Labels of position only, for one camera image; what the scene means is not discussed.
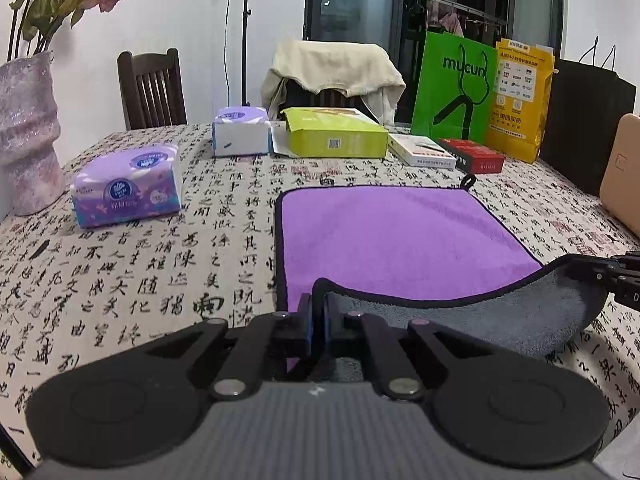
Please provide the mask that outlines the white flat box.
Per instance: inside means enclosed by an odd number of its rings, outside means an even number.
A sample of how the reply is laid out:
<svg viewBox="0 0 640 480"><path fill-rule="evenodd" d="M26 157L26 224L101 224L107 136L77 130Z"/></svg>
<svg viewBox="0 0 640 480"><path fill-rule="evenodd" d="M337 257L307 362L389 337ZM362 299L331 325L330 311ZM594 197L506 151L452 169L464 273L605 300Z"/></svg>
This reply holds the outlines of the white flat box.
<svg viewBox="0 0 640 480"><path fill-rule="evenodd" d="M390 133L388 147L408 166L454 169L457 159L428 136Z"/></svg>

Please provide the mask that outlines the red flat box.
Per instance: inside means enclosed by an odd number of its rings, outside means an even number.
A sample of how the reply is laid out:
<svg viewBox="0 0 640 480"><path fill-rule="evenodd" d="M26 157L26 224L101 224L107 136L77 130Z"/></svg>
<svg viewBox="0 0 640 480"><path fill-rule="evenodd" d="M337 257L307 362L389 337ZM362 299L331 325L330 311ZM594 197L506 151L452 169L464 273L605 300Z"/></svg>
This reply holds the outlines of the red flat box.
<svg viewBox="0 0 640 480"><path fill-rule="evenodd" d="M457 159L456 167L466 174L500 174L506 158L471 140L438 139L437 143Z"/></svg>

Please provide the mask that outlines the pink speckled ceramic vase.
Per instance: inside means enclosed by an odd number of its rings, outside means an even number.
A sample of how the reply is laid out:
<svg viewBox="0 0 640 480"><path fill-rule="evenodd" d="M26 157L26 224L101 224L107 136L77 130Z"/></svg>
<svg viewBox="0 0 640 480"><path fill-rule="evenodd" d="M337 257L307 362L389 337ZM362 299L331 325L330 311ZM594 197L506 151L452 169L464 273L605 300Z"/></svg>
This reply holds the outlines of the pink speckled ceramic vase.
<svg viewBox="0 0 640 480"><path fill-rule="evenodd" d="M1 170L12 212L25 217L46 209L65 190L53 143L61 134L53 94L53 54L44 51L1 66Z"/></svg>

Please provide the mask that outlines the cream cloth on chair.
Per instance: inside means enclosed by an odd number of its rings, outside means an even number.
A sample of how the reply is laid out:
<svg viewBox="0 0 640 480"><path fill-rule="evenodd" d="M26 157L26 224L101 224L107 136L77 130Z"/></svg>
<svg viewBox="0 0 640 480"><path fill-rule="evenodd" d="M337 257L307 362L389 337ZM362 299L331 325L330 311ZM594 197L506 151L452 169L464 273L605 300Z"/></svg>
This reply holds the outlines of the cream cloth on chair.
<svg viewBox="0 0 640 480"><path fill-rule="evenodd" d="M284 40L274 49L260 98L274 119L286 98L286 84L294 81L314 96L335 90L345 98L362 99L382 125L395 122L406 84L387 52L377 44Z"/></svg>

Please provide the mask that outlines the lime green cardboard box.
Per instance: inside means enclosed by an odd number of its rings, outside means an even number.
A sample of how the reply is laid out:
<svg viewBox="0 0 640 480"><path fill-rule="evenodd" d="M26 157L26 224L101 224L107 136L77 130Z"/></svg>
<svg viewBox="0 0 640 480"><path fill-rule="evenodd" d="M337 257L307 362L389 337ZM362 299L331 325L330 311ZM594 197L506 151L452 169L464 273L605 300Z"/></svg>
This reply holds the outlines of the lime green cardboard box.
<svg viewBox="0 0 640 480"><path fill-rule="evenodd" d="M299 158L384 158L387 130L356 108L289 107L272 124L276 154Z"/></svg>

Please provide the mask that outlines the black paper bag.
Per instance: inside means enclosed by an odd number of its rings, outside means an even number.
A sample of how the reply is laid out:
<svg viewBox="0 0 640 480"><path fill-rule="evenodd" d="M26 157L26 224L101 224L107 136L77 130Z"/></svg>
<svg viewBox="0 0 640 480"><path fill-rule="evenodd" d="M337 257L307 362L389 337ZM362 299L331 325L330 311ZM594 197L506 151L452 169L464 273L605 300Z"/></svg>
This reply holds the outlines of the black paper bag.
<svg viewBox="0 0 640 480"><path fill-rule="evenodd" d="M634 110L637 87L614 68L555 61L539 157L582 192L598 195L620 118Z"/></svg>

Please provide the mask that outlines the dark framed sliding window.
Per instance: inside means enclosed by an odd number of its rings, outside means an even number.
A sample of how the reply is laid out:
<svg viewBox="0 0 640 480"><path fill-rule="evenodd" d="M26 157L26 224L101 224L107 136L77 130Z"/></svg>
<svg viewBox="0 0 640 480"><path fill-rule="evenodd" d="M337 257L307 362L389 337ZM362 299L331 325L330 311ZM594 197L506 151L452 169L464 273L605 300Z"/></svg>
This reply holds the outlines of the dark framed sliding window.
<svg viewBox="0 0 640 480"><path fill-rule="evenodd" d="M492 46L502 38L559 54L564 0L306 0L306 40L378 44L406 83L396 112L412 118L427 32L461 32Z"/></svg>

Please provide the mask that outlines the yellow printed bag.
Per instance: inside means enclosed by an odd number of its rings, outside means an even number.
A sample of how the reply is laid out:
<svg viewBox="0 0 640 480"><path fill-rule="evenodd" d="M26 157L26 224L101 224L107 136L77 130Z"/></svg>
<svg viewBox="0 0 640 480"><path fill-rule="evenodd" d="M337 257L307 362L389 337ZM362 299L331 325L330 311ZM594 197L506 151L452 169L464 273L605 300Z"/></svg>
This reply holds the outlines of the yellow printed bag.
<svg viewBox="0 0 640 480"><path fill-rule="evenodd" d="M546 131L555 56L550 48L503 38L485 145L532 164Z"/></svg>

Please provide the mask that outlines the chair under cream cloth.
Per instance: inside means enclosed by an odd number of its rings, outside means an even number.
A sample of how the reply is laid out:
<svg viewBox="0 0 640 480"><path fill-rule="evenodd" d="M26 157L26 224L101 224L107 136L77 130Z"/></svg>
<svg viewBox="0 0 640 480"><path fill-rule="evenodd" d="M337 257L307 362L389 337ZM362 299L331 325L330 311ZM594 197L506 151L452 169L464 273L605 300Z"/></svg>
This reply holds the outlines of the chair under cream cloth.
<svg viewBox="0 0 640 480"><path fill-rule="evenodd" d="M289 107L339 107L356 108L356 110L360 110L363 113L367 111L367 107L364 106L360 96L348 98L335 89L326 89L321 90L319 93L314 93L304 89L293 79L288 80L284 88L285 99L279 105L280 112Z"/></svg>

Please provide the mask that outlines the white purple tissue pack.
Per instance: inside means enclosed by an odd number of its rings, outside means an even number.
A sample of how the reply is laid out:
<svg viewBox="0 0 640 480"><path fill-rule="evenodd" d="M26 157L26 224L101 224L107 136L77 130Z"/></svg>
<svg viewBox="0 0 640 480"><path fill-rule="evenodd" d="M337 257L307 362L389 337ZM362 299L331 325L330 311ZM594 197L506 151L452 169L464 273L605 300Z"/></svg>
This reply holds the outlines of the white purple tissue pack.
<svg viewBox="0 0 640 480"><path fill-rule="evenodd" d="M271 122L262 107L222 108L212 127L216 157L268 155L271 151Z"/></svg>

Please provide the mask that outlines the green mucun paper bag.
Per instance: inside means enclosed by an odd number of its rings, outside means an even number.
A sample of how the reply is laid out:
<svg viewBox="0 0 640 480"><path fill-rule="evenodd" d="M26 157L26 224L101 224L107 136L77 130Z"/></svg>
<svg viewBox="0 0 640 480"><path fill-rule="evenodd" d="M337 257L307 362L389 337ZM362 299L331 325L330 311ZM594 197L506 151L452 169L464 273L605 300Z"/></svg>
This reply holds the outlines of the green mucun paper bag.
<svg viewBox="0 0 640 480"><path fill-rule="evenodd" d="M428 32L411 132L482 144L495 96L497 58L497 50L486 44Z"/></svg>

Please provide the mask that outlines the purple and grey towel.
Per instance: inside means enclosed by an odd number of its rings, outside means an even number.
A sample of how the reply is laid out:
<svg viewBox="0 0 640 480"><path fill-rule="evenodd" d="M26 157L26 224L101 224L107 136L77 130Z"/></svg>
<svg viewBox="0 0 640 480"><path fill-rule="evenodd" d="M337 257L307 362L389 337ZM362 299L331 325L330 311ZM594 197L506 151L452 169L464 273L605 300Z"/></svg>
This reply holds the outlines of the purple and grey towel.
<svg viewBox="0 0 640 480"><path fill-rule="evenodd" d="M533 254L466 186L337 186L274 205L277 305L305 295L403 328L415 318L542 358L602 311L606 289L572 272L596 260Z"/></svg>

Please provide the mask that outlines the studio light on stand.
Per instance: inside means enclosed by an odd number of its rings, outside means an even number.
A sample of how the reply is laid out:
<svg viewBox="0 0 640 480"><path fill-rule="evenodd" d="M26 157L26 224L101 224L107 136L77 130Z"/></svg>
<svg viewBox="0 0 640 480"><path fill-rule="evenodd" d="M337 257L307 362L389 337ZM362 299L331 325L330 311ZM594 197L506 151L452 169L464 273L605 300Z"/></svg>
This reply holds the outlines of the studio light on stand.
<svg viewBox="0 0 640 480"><path fill-rule="evenodd" d="M247 32L250 18L250 0L243 0L241 37L241 101L242 106L250 106L247 99Z"/></svg>

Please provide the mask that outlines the calligraphy print tablecloth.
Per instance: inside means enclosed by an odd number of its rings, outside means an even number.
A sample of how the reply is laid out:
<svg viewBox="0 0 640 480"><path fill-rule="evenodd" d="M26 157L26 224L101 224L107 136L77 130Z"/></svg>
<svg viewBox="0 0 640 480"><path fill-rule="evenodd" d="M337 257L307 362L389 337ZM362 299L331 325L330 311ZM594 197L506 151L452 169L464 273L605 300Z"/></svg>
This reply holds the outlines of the calligraphy print tablecloth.
<svg viewBox="0 0 640 480"><path fill-rule="evenodd" d="M1 425L38 465L25 406L44 380L212 315L243 325L273 310L273 206L289 188L398 184L454 186L458 170L412 169L386 159L302 162L212 159L211 126L113 133L69 162L71 177L107 151L153 141L180 146L180 214L82 230L65 193L47 210L1 222ZM508 159L471 193L540 262L578 252L614 256L639 239L595 197L535 162ZM599 317L552 354L608 401L605 442L639 415L639 312L610 298Z"/></svg>

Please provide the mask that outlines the dark wooden chair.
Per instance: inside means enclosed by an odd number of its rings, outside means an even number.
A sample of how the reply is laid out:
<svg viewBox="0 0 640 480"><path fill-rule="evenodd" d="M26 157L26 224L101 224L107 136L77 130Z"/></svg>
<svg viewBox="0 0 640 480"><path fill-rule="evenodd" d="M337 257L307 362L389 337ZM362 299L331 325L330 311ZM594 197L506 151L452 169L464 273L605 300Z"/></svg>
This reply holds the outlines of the dark wooden chair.
<svg viewBox="0 0 640 480"><path fill-rule="evenodd" d="M188 123L177 49L138 55L124 51L117 58L117 73L127 130Z"/></svg>

